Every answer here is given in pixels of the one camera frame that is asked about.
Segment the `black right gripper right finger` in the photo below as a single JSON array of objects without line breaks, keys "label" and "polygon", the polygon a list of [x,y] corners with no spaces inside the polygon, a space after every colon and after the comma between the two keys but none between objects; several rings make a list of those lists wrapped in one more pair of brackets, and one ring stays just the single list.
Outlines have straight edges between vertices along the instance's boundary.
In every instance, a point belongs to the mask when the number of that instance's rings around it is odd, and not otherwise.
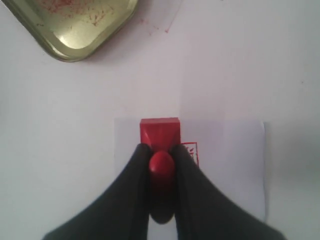
[{"label": "black right gripper right finger", "polygon": [[281,232],[253,217],[220,192],[183,145],[173,147],[170,154],[176,167],[178,239],[285,239]]}]

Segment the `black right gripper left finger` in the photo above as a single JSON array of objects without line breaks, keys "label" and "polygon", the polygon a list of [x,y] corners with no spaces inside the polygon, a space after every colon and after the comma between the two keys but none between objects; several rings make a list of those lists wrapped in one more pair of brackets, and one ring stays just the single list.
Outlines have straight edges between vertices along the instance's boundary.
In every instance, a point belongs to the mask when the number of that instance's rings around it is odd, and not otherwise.
[{"label": "black right gripper left finger", "polygon": [[108,189],[45,240],[145,240],[149,222],[149,160],[152,150],[137,145]]}]

